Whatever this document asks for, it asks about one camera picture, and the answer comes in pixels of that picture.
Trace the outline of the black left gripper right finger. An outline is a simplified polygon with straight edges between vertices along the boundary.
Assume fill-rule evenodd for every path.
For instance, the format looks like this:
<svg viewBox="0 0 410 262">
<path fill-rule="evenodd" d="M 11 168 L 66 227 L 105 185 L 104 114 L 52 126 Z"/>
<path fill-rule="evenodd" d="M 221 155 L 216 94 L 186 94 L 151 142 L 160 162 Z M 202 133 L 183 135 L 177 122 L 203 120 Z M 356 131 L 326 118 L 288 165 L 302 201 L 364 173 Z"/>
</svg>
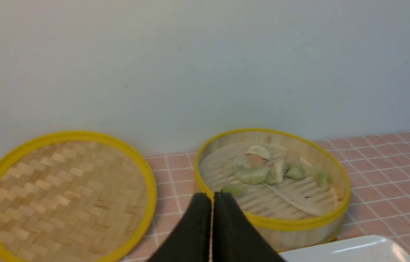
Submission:
<svg viewBox="0 0 410 262">
<path fill-rule="evenodd" d="M 284 262 L 227 192 L 214 193 L 213 262 Z"/>
</svg>

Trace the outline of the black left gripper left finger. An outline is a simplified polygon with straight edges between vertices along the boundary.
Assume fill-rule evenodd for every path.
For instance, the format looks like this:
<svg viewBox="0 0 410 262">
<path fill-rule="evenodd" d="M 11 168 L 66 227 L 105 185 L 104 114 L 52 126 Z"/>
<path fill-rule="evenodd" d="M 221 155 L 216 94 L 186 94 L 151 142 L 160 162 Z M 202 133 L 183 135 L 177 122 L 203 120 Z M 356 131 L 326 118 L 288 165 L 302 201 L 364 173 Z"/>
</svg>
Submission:
<svg viewBox="0 0 410 262">
<path fill-rule="evenodd" d="M 211 200 L 193 194 L 182 218 L 148 258 L 149 262 L 208 262 L 210 258 Z"/>
</svg>

